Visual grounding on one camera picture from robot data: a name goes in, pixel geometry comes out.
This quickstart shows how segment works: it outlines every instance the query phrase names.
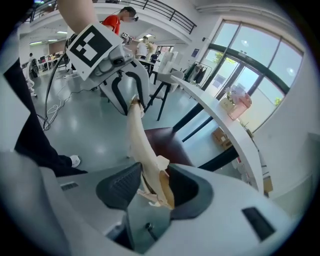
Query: glass window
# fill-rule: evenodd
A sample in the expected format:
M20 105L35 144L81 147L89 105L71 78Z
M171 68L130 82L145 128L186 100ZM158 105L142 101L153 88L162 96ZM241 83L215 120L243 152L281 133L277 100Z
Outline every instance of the glass window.
M302 55L282 41L271 63L270 70L290 87L296 78L301 61Z
M228 47L231 42L232 37L234 36L239 24L236 23L224 23L221 30L219 31L218 36L214 40L215 45Z
M250 90L250 88L254 85L256 80L258 79L258 74L251 69L244 67L241 71L240 75L234 81L233 85L239 86L244 89L246 92Z
M239 120L254 132L272 115L283 98L283 93L276 85L264 78L251 95L251 107L240 116Z
M266 31L243 25L231 48L243 52L266 67L276 52L279 38Z

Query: glass door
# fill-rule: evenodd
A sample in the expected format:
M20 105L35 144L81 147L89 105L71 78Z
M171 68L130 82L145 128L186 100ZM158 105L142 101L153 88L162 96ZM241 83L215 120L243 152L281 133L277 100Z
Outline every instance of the glass door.
M229 82L219 91L219 93L215 97L220 100L226 94L226 88L230 88L232 86L241 87L245 90L245 92L248 92L256 83L258 77L258 72L256 72L253 68L242 66L240 72L232 76Z
M218 63L222 57L222 53L216 51L215 57L218 59L216 62ZM216 97L217 94L224 88L228 81L232 77L232 75L239 69L240 63L230 57L225 57L222 66L219 68L217 74L214 76L209 86L205 89L205 91L212 96Z

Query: red shirt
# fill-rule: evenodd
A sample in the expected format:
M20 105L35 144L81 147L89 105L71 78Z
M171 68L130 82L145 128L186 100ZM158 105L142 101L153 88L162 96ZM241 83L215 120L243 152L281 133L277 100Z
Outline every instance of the red shirt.
M110 15L106 17L102 24L113 27L112 31L119 36L120 20L117 15Z

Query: white pillar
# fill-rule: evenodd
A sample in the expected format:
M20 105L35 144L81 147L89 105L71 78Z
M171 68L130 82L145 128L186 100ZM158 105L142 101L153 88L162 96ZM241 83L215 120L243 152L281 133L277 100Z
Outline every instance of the white pillar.
M19 36L19 58L20 63L26 63L29 61L30 54L30 37L28 35Z

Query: person in red shirt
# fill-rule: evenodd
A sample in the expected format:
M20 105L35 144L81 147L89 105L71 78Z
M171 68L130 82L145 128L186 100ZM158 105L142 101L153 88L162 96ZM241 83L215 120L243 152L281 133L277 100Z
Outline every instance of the person in red shirt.
M134 22L135 15L136 10L131 6L126 6L117 15L106 17L102 24L119 36L120 22Z

